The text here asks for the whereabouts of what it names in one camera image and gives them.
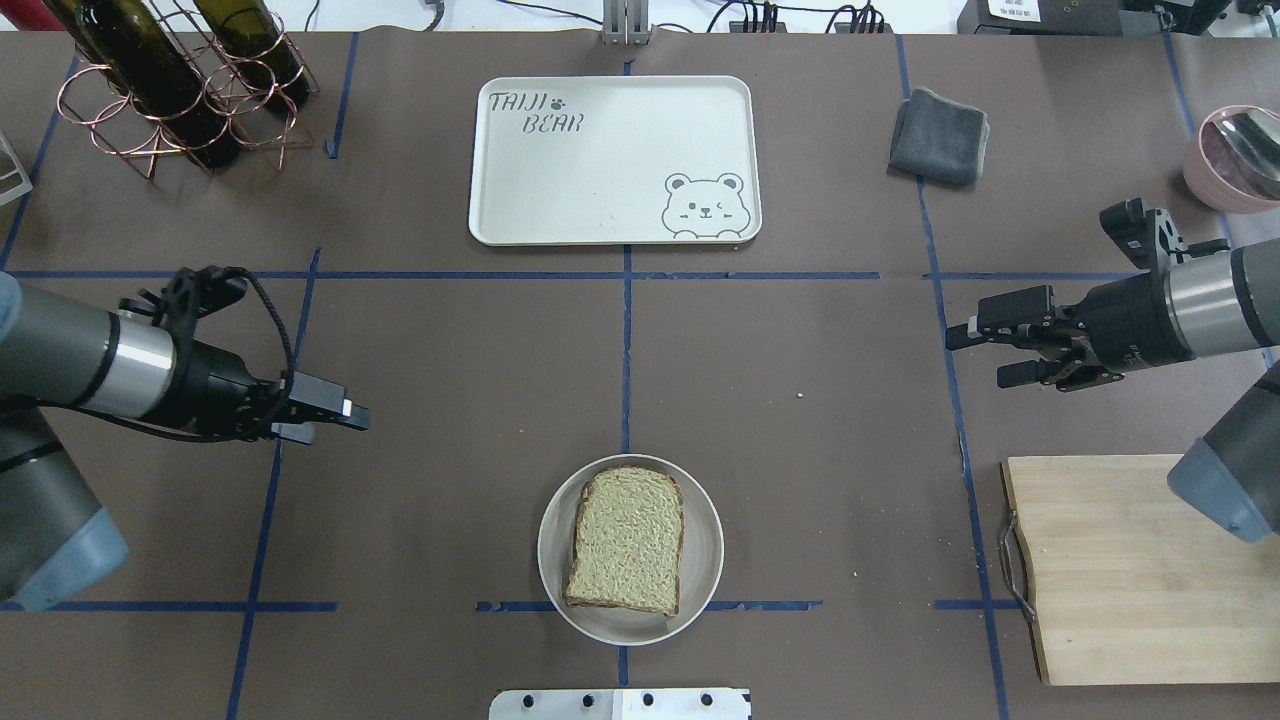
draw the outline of round white plate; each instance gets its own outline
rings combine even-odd
[[[564,603],[564,584],[573,564],[573,521],[582,487],[596,473],[620,465],[666,473],[680,484],[684,495],[685,547],[680,557],[680,614],[675,618],[620,607],[570,607]],[[649,644],[684,630],[707,609],[723,566],[724,532],[707,491],[680,466],[650,455],[602,457],[570,475],[547,505],[538,530],[538,571],[556,610],[582,634],[609,644]]]

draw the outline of pink bowl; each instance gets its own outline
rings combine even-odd
[[[1280,200],[1262,197],[1242,187],[1243,183],[1239,179],[1228,179],[1213,168],[1215,164],[1230,167],[1231,160],[1228,159],[1228,155],[1233,152],[1217,128],[1213,127],[1213,120],[1221,120],[1228,115],[1253,108],[1253,105],[1228,105],[1213,110],[1196,129],[1196,137],[1187,147],[1187,160],[1183,163],[1183,177],[1187,178],[1187,187],[1206,205],[1224,213],[1248,214],[1280,208]],[[1280,117],[1265,108],[1262,110]]]

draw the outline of white label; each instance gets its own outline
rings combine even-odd
[[[1039,0],[987,0],[987,9],[1010,20],[1039,22]]]

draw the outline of bread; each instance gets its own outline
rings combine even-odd
[[[680,612],[685,503],[671,477],[645,468],[609,468],[582,488],[573,523],[571,606]]]

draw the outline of bear drawing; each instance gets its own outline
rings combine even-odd
[[[751,214],[742,202],[742,178],[724,173],[713,181],[689,179],[676,173],[667,178],[667,209],[662,224],[676,240],[742,237]]]

